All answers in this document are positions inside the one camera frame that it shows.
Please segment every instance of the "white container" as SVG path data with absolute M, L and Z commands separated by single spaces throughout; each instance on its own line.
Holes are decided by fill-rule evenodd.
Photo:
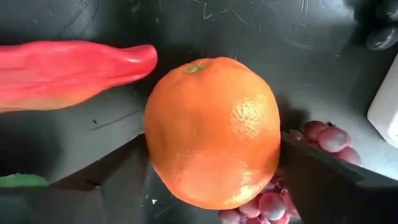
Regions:
M 398 148 L 398 56 L 373 99 L 368 120 L 389 144 Z

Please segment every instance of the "red chili pepper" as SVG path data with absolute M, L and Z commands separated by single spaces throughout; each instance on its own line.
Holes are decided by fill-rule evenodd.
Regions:
M 73 106 L 156 66 L 151 45 L 116 49 L 84 41 L 0 46 L 0 112 Z

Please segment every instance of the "dark background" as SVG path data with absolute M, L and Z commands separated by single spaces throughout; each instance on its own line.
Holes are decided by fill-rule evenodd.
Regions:
M 398 179 L 398 150 L 366 119 L 397 53 L 396 47 L 372 52 L 364 46 L 370 30 L 380 26 L 373 16 L 378 3 L 0 0 L 1 45 L 81 39 L 115 47 L 153 44 L 159 52 L 155 72 L 143 81 L 64 110 L 0 115 L 1 170 L 35 172 L 51 181 L 73 173 L 69 151 L 81 148 L 85 153 L 77 158 L 90 157 L 142 132 L 142 114 L 94 132 L 89 131 L 93 119 L 101 125 L 142 111 L 146 96 L 170 69 L 196 58 L 228 56 L 270 84 L 284 130 L 299 128 L 308 119 L 331 121 L 353 137 L 366 168 Z M 10 162 L 10 157 L 22 162 Z M 80 169 L 85 160 L 76 163 Z M 153 170 L 137 212 L 134 223 L 217 223 L 215 212 L 173 198 Z

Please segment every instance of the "orange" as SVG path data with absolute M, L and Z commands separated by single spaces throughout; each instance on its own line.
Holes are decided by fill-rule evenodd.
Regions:
M 156 173 L 177 198 L 200 208 L 250 201 L 278 165 L 275 97 L 230 58 L 199 59 L 166 74 L 149 97 L 144 124 Z

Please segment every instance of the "black surface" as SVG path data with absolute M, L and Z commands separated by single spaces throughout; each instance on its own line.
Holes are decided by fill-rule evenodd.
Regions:
M 279 170 L 304 223 L 397 223 L 398 181 L 282 135 Z
M 0 44 L 44 39 L 84 39 L 116 47 L 154 44 L 159 51 L 157 70 L 131 85 L 131 91 L 143 95 L 167 71 L 185 62 L 220 55 L 238 59 L 270 84 L 283 129 L 299 128 L 306 119 L 331 121 L 352 135 L 365 167 L 398 179 L 398 150 L 384 142 L 366 119 L 397 53 L 396 47 L 380 52 L 366 48 L 366 37 L 376 26 L 377 3 L 2 0 Z M 91 110 L 87 118 L 91 124 L 103 108 L 91 105 L 87 109 Z M 44 118 L 43 122 L 52 124 Z M 112 130 L 103 137 L 109 136 Z M 35 144 L 40 146 L 40 140 L 35 139 Z M 144 195 L 134 223 L 218 223 L 216 212 L 172 197 L 153 170 Z

